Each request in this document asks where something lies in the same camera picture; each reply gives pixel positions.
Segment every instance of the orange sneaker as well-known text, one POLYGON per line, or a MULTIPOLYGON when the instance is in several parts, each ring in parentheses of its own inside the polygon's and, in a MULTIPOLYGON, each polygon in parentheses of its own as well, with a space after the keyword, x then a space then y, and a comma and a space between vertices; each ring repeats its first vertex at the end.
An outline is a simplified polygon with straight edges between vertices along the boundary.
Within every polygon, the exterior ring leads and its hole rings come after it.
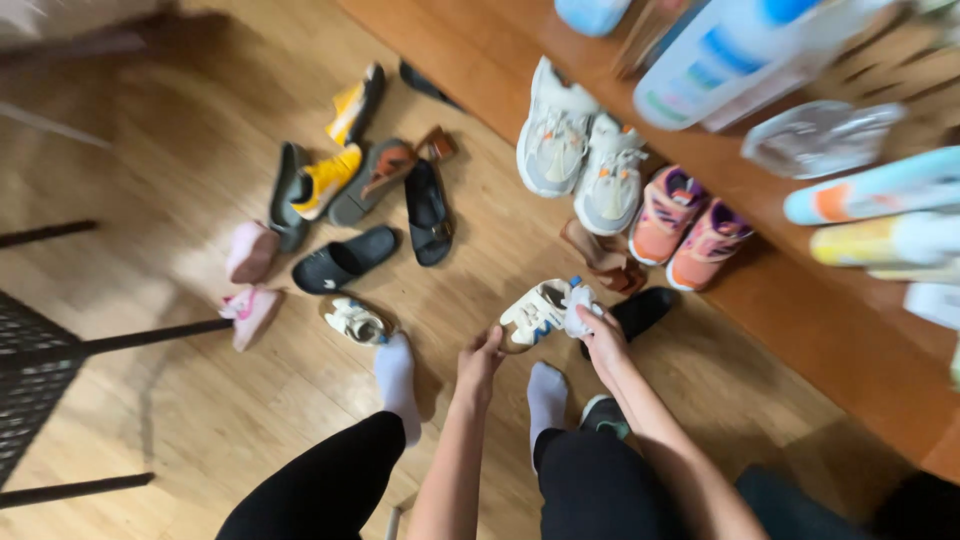
POLYGON ((630 228, 630 253, 650 266, 667 262, 703 203, 703 188, 679 166, 661 169, 643 188, 643 206, 630 228))
POLYGON ((666 267, 673 288, 700 290, 754 230, 720 199, 713 199, 666 267))

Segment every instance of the pink slipper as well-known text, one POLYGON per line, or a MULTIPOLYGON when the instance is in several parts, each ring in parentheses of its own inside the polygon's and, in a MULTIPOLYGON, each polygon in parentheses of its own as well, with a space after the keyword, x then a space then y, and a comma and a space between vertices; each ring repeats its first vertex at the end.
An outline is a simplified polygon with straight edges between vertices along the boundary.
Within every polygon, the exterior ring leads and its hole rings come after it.
POLYGON ((280 235, 259 221, 245 221, 233 231, 227 256, 231 283, 256 283, 267 275, 280 244, 280 235))
POLYGON ((283 302, 283 293, 254 286, 226 297, 224 302, 220 316, 233 319, 233 348, 243 353, 270 327, 283 302))

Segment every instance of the black leggings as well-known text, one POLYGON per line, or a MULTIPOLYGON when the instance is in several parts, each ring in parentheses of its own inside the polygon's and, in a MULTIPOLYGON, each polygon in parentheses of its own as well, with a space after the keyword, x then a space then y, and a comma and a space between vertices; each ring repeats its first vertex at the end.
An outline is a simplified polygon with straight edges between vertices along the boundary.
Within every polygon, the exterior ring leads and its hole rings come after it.
MULTIPOLYGON (((217 538, 357 538, 404 445, 400 417, 378 412, 264 480, 230 512, 217 538)), ((684 537, 653 470, 612 434, 546 430, 534 463, 545 539, 684 537)))

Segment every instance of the sock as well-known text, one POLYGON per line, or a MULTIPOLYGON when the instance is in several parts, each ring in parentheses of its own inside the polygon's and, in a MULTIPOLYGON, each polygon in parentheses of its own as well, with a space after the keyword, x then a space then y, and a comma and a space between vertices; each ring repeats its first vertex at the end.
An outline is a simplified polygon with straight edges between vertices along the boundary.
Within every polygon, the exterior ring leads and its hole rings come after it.
POLYGON ((373 374, 380 387, 383 410, 400 417, 407 448, 414 446, 420 440, 420 413, 414 399, 414 356, 407 336, 395 333, 386 345, 377 349, 373 374))
POLYGON ((527 384, 527 403, 530 405, 530 458, 533 459, 537 437, 548 428, 564 428, 564 374, 543 362, 534 364, 527 384))

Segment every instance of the white sneaker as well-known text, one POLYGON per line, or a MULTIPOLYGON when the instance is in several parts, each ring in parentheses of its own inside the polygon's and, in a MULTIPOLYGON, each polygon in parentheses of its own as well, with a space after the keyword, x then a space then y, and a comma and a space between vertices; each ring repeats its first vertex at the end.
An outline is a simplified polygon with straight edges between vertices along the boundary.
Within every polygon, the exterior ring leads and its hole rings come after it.
POLYGON ((593 120, 590 154, 573 200, 577 217, 591 233, 613 236, 633 222, 640 206, 640 162, 647 157, 639 150, 644 142, 635 129, 605 113, 593 120))
POLYGON ((359 345, 373 347, 389 340, 390 323, 347 295, 327 295, 320 305, 320 313, 333 330, 359 345))
POLYGON ((580 178, 587 132, 600 105, 582 86, 565 85, 546 57, 530 88, 530 114, 516 144, 516 168, 527 189, 560 197, 580 178))
POLYGON ((564 304, 572 290, 573 286, 564 280, 548 280, 527 291, 500 315, 500 351, 508 355, 525 353, 553 329, 562 329, 564 304))

